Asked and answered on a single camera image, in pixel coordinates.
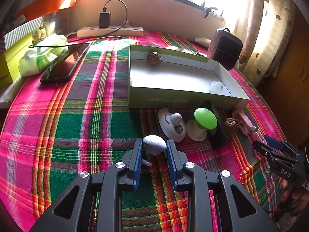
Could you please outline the person's right hand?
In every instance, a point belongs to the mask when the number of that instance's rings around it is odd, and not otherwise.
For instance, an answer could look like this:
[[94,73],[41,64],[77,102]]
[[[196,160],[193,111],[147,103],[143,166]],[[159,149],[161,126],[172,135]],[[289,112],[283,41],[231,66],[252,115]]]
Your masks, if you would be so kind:
[[295,210],[292,212],[292,215],[296,216],[299,215],[308,205],[308,190],[306,190],[305,188],[298,188],[291,192],[288,190],[289,186],[290,184],[288,183],[288,181],[283,180],[281,201],[285,201],[289,196],[291,196],[294,200],[299,199]]

